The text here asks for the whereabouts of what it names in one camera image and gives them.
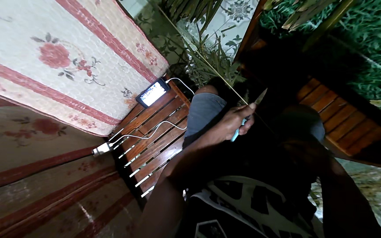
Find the hand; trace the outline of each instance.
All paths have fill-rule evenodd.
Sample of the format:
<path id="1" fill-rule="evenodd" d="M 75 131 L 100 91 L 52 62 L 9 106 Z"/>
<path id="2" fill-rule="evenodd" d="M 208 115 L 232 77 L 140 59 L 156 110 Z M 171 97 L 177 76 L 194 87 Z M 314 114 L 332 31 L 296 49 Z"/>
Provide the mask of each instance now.
<path id="1" fill-rule="evenodd" d="M 336 169 L 340 169 L 331 152 L 317 140 L 289 139 L 283 146 L 297 165 L 306 167 L 315 176 L 330 176 L 336 173 Z"/>
<path id="2" fill-rule="evenodd" d="M 257 108 L 255 103 L 245 106 L 231 108 L 225 116 L 212 128 L 221 140 L 230 140 L 237 129 L 240 135 L 245 135 L 249 128 L 254 124 L 254 116 L 252 115 Z M 249 119 L 242 126 L 242 120 L 249 116 Z"/>

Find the thin stick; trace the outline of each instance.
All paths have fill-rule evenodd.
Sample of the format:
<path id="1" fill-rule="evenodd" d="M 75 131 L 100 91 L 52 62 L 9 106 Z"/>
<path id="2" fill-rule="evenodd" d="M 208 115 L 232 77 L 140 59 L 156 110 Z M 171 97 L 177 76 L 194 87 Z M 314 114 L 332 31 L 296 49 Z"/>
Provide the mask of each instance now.
<path id="1" fill-rule="evenodd" d="M 160 12 L 166 17 L 166 19 L 170 22 L 170 24 L 177 30 L 177 32 L 183 37 L 183 39 L 184 40 L 186 40 L 186 38 L 183 36 L 183 34 L 182 34 L 182 32 L 180 32 L 180 30 L 178 30 L 177 29 L 177 27 L 172 23 L 172 21 L 167 17 L 167 15 L 164 13 L 164 11 L 160 8 L 160 6 L 158 6 L 157 5 L 157 7 L 158 7 L 158 9 L 160 10 Z M 215 73 L 217 73 L 217 75 L 236 93 L 236 95 L 238 95 L 239 96 L 239 98 L 246 104 L 246 105 L 249 105 L 244 99 L 243 99 L 243 97 L 241 97 L 241 95 L 239 95 L 237 92 L 236 92 L 236 90 L 232 87 L 232 86 L 230 86 L 230 84 L 223 78 L 223 76 L 221 76 L 218 72 L 217 72 L 217 70 L 215 70 L 215 68 L 214 67 L 212 67 L 211 66 L 211 64 L 209 64 L 209 62 L 199 53 L 199 51 L 198 50 L 195 50 L 195 52 L 196 53 L 198 53 L 198 55 L 200 56 L 200 57 L 202 57 L 203 59 L 204 59 L 204 61 L 208 64 L 208 66 L 210 67 L 210 68 L 212 68 L 213 69 L 213 71 L 215 72 Z"/>
<path id="2" fill-rule="evenodd" d="M 180 36 L 182 36 L 182 38 L 184 39 L 184 40 L 186 40 L 186 37 L 182 34 L 182 32 L 180 32 L 180 30 L 178 30 L 177 29 L 177 27 L 174 25 L 174 23 L 172 23 L 172 21 L 168 18 L 168 16 L 166 15 L 166 13 L 160 8 L 160 6 L 158 6 L 157 4 L 156 4 L 156 6 L 157 6 L 157 8 L 160 10 L 160 12 L 166 17 L 166 19 L 168 20 L 168 22 L 170 22 L 170 24 L 174 27 L 174 29 L 176 29 L 177 30 L 177 32 L 180 34 Z M 203 59 L 204 59 L 204 61 L 209 65 L 209 67 L 211 67 L 212 69 L 213 69 L 213 71 L 215 72 L 215 73 L 217 73 L 217 75 L 236 93 L 236 95 L 238 95 L 239 96 L 239 98 L 246 104 L 246 105 L 249 105 L 244 99 L 243 99 L 243 97 L 241 97 L 241 95 L 239 95 L 237 92 L 236 92 L 236 90 L 232 87 L 232 86 L 230 86 L 230 84 L 223 78 L 223 76 L 221 76 L 220 75 L 220 73 L 219 72 L 217 72 L 217 70 L 215 70 L 215 68 L 213 67 L 213 66 L 211 66 L 211 64 L 209 64 L 209 62 L 199 53 L 199 51 L 198 51 L 198 49 L 195 49 L 195 52 L 197 52 L 198 53 L 198 55 L 200 56 L 200 57 L 202 57 Z M 261 118 L 261 116 L 260 115 L 258 115 L 256 112 L 254 112 L 254 114 L 256 115 L 256 116 L 258 116 L 258 118 L 262 121 L 262 123 L 264 123 L 264 125 L 273 133 L 273 134 L 275 134 L 274 133 L 274 131 L 267 125 L 267 123 L 266 122 L 264 122 L 264 120 Z"/>

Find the grass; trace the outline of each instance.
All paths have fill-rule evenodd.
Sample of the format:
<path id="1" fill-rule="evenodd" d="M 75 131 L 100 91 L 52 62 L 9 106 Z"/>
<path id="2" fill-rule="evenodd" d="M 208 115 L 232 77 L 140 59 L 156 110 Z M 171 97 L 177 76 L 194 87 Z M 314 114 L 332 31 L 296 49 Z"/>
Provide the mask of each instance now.
<path id="1" fill-rule="evenodd" d="M 300 49 L 313 30 L 339 3 L 333 3 L 292 32 L 281 27 L 299 3 L 285 0 L 260 16 L 262 27 Z M 367 100 L 381 100 L 381 0 L 360 0 L 336 24 L 334 30 L 306 54 Z"/>

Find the blue knife handle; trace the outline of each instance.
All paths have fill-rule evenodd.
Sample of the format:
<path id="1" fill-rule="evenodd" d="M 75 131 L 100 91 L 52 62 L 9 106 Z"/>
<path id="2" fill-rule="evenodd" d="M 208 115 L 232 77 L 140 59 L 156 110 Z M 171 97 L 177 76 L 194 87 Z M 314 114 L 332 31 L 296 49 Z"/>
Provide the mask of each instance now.
<path id="1" fill-rule="evenodd" d="M 245 125 L 245 122 L 246 122 L 246 118 L 244 118 L 242 120 L 242 126 Z M 235 132 L 235 135 L 230 139 L 231 142 L 234 142 L 237 138 L 237 136 L 239 135 L 239 128 L 236 130 Z"/>

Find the phone screen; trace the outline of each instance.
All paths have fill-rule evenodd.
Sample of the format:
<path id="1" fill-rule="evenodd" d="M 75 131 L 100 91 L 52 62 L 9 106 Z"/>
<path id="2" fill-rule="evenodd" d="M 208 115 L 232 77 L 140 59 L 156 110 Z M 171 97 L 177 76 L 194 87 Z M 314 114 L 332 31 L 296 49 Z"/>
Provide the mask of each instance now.
<path id="1" fill-rule="evenodd" d="M 144 94 L 140 96 L 140 99 L 147 105 L 151 106 L 157 99 L 159 99 L 166 90 L 161 86 L 160 83 L 156 82 L 152 85 Z"/>

